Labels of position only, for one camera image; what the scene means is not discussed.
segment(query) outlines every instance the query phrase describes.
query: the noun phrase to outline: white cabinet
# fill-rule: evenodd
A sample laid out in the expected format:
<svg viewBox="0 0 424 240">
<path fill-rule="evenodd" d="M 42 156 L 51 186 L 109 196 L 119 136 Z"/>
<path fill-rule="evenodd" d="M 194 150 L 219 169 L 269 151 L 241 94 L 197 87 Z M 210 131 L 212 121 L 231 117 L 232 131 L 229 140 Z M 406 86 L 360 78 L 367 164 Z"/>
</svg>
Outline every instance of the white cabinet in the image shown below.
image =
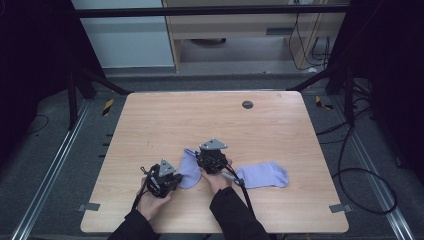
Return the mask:
<svg viewBox="0 0 424 240">
<path fill-rule="evenodd" d="M 72 0 L 76 9 L 162 7 L 160 0 Z M 104 69 L 174 67 L 164 17 L 86 18 L 81 22 Z"/>
</svg>

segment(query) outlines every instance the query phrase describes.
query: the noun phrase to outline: wooden table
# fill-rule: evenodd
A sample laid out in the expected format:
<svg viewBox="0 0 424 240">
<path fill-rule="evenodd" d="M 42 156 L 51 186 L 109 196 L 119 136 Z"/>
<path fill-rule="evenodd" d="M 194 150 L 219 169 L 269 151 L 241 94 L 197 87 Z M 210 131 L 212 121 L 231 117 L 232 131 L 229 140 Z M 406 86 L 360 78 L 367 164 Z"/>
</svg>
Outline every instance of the wooden table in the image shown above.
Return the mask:
<svg viewBox="0 0 424 240">
<path fill-rule="evenodd" d="M 242 107 L 252 101 L 251 109 Z M 178 168 L 184 148 L 217 138 L 241 165 L 275 160 L 289 176 L 286 188 L 248 189 L 258 220 L 269 233 L 342 233 L 348 223 L 339 204 L 314 129 L 298 92 L 156 92 L 128 96 L 90 203 L 84 232 L 113 232 L 130 211 L 144 176 L 165 158 Z M 244 199 L 241 189 L 234 186 Z M 152 223 L 159 233 L 221 232 L 209 210 L 212 194 L 204 179 L 177 189 Z"/>
</svg>

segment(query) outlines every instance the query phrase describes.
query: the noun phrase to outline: human hand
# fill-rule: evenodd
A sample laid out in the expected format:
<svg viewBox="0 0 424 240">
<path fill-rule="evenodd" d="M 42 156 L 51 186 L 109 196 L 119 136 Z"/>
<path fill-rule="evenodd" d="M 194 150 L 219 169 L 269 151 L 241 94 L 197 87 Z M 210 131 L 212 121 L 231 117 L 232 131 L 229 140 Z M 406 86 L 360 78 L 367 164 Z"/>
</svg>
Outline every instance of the human hand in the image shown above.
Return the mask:
<svg viewBox="0 0 424 240">
<path fill-rule="evenodd" d="M 228 159 L 228 164 L 231 165 L 233 161 L 231 159 Z M 227 169 L 223 169 L 221 172 L 217 174 L 207 174 L 203 168 L 200 168 L 200 171 L 202 172 L 202 177 L 206 179 L 206 181 L 209 184 L 209 188 L 211 189 L 213 194 L 216 194 L 219 190 L 222 190 L 227 187 L 231 187 L 232 181 L 228 178 L 224 177 L 221 172 L 227 172 Z"/>
<path fill-rule="evenodd" d="M 146 178 L 141 180 L 141 186 L 143 186 L 145 180 Z M 165 198 L 157 198 L 150 192 L 146 192 L 141 196 L 137 210 L 150 222 L 157 215 L 160 208 L 169 201 L 171 201 L 171 192 Z"/>
</svg>

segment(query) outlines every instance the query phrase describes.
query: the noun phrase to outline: purple cloth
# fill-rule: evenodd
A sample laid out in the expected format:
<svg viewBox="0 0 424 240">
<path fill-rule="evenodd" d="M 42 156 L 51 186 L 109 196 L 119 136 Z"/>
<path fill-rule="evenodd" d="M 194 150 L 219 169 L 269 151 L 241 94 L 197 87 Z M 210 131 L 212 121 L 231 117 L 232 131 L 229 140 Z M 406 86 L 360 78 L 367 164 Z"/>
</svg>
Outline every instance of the purple cloth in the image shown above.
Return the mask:
<svg viewBox="0 0 424 240">
<path fill-rule="evenodd" d="M 289 182 L 287 171 L 278 166 L 275 161 L 241 166 L 237 168 L 236 174 L 244 179 L 246 188 L 285 187 Z"/>
<path fill-rule="evenodd" d="M 191 149 L 184 149 L 178 173 L 183 175 L 183 180 L 178 187 L 188 189 L 194 187 L 202 177 L 199 165 L 197 165 L 196 153 Z"/>
</svg>

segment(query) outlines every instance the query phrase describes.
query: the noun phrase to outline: desk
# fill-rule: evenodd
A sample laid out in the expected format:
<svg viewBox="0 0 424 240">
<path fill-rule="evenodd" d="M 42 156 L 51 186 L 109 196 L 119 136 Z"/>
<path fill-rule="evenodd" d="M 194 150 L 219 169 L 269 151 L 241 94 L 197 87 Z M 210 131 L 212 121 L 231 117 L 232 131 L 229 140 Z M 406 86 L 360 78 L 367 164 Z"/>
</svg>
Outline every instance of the desk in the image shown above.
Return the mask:
<svg viewBox="0 0 424 240">
<path fill-rule="evenodd" d="M 252 101 L 251 109 L 242 107 Z M 184 148 L 215 137 L 233 167 L 275 160 L 289 176 L 286 188 L 248 189 L 258 220 L 269 233 L 342 233 L 348 223 L 314 129 L 298 92 L 170 92 L 128 96 L 86 211 L 84 232 L 112 232 L 130 211 L 143 177 L 161 158 L 178 168 Z M 244 199 L 241 189 L 234 186 Z M 209 210 L 204 179 L 177 189 L 152 223 L 160 233 L 221 232 Z"/>
</svg>

